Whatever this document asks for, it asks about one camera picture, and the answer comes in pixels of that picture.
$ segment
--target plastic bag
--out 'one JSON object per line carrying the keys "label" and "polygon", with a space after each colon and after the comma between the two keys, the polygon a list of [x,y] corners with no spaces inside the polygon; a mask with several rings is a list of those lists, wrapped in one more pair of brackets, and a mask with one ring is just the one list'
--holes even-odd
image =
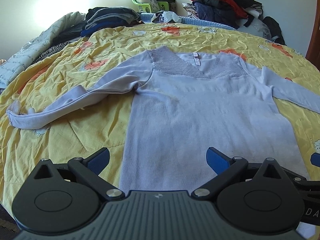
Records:
{"label": "plastic bag", "polygon": [[180,17],[174,12],[160,11],[154,14],[151,19],[153,23],[181,23]]}
{"label": "plastic bag", "polygon": [[247,19],[241,19],[238,22],[240,28],[238,31],[244,33],[250,33],[255,36],[262,37],[266,40],[271,40],[271,33],[267,25],[265,25],[261,20],[254,18],[249,27],[245,27],[244,24],[247,22]]}

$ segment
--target white long-sleeve shirt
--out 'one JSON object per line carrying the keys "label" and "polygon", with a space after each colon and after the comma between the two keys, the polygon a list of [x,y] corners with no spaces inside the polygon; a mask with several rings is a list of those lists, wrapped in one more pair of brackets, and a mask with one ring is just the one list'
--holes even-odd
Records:
{"label": "white long-sleeve shirt", "polygon": [[188,190],[216,174],[206,163],[215,147],[249,162],[275,158],[308,177],[290,122],[272,97],[320,113],[320,97],[233,54],[175,54],[146,50],[108,71],[93,87],[74,87],[41,113],[17,115],[13,126],[39,129],[108,94],[135,90],[124,147],[120,188]]}

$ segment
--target shirt sleeve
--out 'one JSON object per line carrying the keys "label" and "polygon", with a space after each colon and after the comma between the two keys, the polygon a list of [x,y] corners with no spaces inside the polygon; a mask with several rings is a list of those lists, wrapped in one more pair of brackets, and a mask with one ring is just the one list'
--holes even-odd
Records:
{"label": "shirt sleeve", "polygon": [[6,112],[12,126],[26,130],[40,129],[65,114],[100,102],[108,94],[124,94],[143,86],[152,72],[153,61],[146,50],[109,70],[88,90],[82,85],[72,88],[41,113],[19,115],[17,104],[9,106]]}
{"label": "shirt sleeve", "polygon": [[259,83],[271,88],[272,96],[278,99],[292,102],[298,106],[309,109],[320,114],[320,96],[296,84],[290,80],[280,77],[267,67],[262,69],[240,59],[246,72]]}

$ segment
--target pile of clothes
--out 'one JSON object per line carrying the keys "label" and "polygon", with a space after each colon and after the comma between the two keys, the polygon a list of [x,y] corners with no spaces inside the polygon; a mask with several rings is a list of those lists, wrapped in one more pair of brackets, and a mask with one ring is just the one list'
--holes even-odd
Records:
{"label": "pile of clothes", "polygon": [[127,7],[96,7],[90,9],[86,15],[86,25],[81,36],[91,36],[98,30],[104,28],[115,28],[119,26],[132,27],[141,24],[140,15]]}
{"label": "pile of clothes", "polygon": [[192,0],[201,20],[222,23],[238,29],[238,19],[248,18],[248,14],[234,0]]}
{"label": "pile of clothes", "polygon": [[119,26],[132,27],[142,24],[140,15],[127,7],[95,7],[89,9],[85,19],[78,24],[67,28],[52,39],[51,46],[41,53],[32,64],[49,57],[82,37],[90,37],[94,32],[104,28]]}
{"label": "pile of clothes", "polygon": [[192,4],[182,5],[188,17],[225,24],[285,45],[279,24],[271,17],[263,19],[262,3],[255,0],[192,0]]}

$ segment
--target yellow bedspread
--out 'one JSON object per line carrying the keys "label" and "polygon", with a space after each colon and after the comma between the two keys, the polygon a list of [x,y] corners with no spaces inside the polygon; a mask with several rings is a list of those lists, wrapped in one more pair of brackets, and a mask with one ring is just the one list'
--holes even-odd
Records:
{"label": "yellow bedspread", "polygon": [[[19,99],[22,112],[26,113],[30,107],[42,111],[72,87],[78,84],[91,87],[122,61],[145,49],[163,45],[174,52],[218,53],[223,50],[236,53],[247,62],[257,67],[265,65],[320,95],[320,73],[310,62],[293,49],[276,46],[250,34],[181,24],[103,29],[88,41],[81,39],[32,65],[2,93],[0,201],[9,212],[22,183],[44,157],[54,163],[65,163],[75,156],[87,157],[108,147],[110,164],[100,176],[117,186],[133,93],[110,95],[102,102],[72,112],[40,130],[10,126],[5,114],[9,104]],[[294,127],[310,177],[320,179],[320,168],[310,164],[311,154],[320,152],[320,115],[287,101],[275,101],[281,114]]]}

